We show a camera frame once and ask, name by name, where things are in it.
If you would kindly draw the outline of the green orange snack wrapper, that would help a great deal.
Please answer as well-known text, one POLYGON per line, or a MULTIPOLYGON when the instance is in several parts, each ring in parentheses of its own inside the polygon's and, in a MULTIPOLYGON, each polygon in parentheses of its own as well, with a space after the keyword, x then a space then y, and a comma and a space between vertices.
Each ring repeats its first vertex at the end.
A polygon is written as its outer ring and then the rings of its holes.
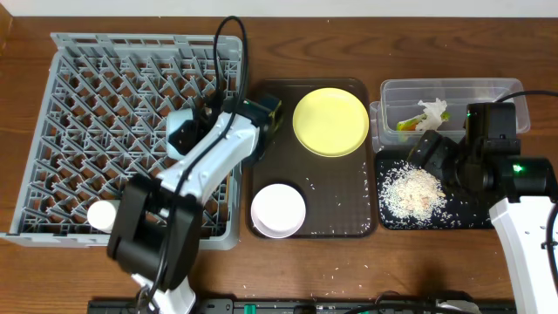
MULTIPOLYGON (((441 119, 443 122, 447 122, 451 115, 448 112, 443 112, 440 115, 441 119)), ((407 119, 407 120, 403 120, 403 121, 399 121, 399 123, 397 123, 396 126, 396 130, 403 132, 403 131, 415 131, 416 127, 419 123, 423 122, 424 120, 426 120, 428 118, 428 115, 426 113, 422 113, 420 115, 417 115, 413 118, 407 119)))

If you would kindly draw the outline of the white napkin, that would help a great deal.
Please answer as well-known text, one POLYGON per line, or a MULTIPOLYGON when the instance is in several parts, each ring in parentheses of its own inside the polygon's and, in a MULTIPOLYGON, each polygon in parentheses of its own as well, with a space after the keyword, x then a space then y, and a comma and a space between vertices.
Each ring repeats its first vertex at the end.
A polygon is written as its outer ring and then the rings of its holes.
POLYGON ((425 117, 416 125, 416 131, 437 130, 444 122, 450 119, 450 114, 446 110, 447 103, 445 100, 436 99, 433 102, 418 103, 423 106, 425 117))

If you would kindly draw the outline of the yellow plate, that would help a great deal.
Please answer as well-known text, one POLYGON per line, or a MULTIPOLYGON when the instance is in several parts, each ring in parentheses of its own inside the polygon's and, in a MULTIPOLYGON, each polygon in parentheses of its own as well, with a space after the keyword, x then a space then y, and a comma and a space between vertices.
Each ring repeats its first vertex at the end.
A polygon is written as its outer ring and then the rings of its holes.
POLYGON ((297 103, 292 118, 300 144, 313 154, 336 158, 355 152, 370 128, 362 101, 340 88, 309 92, 297 103))

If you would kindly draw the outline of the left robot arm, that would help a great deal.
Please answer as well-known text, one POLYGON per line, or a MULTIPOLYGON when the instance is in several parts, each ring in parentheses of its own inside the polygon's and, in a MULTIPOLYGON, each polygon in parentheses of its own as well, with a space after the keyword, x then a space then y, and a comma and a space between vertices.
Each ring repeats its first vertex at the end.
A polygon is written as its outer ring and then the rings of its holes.
POLYGON ((187 275, 201 238, 203 207, 227 174, 256 153, 273 122, 223 112, 185 157, 150 179, 125 186, 107 255, 142 286, 137 310, 188 313, 195 303, 187 275))

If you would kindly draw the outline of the light blue bowl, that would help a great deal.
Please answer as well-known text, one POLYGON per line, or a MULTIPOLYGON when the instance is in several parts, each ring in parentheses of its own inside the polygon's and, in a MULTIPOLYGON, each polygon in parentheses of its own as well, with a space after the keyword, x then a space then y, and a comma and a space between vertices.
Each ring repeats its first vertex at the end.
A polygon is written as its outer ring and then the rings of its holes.
POLYGON ((181 109, 167 115, 166 150, 169 158, 181 160, 195 146, 197 123, 192 109, 181 109))

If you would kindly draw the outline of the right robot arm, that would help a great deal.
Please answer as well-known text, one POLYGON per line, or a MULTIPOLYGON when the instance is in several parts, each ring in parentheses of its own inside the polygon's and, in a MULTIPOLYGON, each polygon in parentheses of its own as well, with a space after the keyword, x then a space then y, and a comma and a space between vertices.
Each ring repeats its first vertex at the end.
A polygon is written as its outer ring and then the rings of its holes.
POLYGON ((557 311, 557 180, 549 160, 521 155, 512 134, 457 143, 425 132, 407 159, 484 210, 503 248, 519 313, 557 311))

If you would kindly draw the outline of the white cup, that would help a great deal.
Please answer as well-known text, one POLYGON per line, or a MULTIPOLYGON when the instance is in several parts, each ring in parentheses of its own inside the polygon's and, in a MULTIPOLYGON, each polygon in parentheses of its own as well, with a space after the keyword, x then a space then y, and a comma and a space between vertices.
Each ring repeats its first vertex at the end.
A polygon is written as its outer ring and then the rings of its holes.
POLYGON ((116 220, 119 204, 120 200, 94 202, 87 211, 87 221, 93 228, 110 234, 116 220))

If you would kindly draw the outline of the pink bowl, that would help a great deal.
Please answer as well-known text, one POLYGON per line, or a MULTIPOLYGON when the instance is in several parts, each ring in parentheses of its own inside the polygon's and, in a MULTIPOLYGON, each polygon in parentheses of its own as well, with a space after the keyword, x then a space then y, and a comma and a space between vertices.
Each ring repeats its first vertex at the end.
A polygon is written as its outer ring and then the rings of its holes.
POLYGON ((250 217, 254 227, 274 239, 294 235, 303 225, 306 204, 303 196, 287 184, 271 184, 254 196, 250 217))

